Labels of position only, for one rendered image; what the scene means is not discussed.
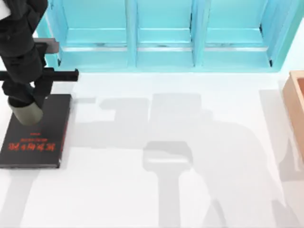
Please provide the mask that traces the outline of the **salmon-coloured shallow box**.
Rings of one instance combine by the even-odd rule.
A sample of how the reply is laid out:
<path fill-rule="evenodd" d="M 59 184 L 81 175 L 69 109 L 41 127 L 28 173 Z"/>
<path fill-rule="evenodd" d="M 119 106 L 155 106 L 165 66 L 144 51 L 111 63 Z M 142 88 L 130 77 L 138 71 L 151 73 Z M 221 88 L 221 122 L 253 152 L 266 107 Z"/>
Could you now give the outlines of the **salmon-coloured shallow box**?
<path fill-rule="evenodd" d="M 282 94 L 297 149 L 304 163 L 304 70 L 289 72 Z"/>

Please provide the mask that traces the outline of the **light blue rack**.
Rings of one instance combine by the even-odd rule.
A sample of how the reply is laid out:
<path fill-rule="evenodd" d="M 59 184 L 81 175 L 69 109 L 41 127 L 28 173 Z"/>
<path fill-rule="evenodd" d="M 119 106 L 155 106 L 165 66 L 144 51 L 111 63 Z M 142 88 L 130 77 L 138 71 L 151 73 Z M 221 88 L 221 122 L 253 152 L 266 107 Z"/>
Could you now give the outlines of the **light blue rack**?
<path fill-rule="evenodd" d="M 277 72 L 304 0 L 48 0 L 37 35 L 57 70 Z"/>

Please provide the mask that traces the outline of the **black book with red lettering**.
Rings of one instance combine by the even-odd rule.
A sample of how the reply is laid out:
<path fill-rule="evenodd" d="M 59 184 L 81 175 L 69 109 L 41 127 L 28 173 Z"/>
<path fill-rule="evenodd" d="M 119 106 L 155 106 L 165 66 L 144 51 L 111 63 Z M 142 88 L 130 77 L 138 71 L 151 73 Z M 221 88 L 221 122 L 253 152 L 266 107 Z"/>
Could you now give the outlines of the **black book with red lettering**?
<path fill-rule="evenodd" d="M 59 168 L 72 96 L 52 94 L 43 106 L 42 120 L 23 126 L 12 115 L 0 151 L 0 168 Z"/>

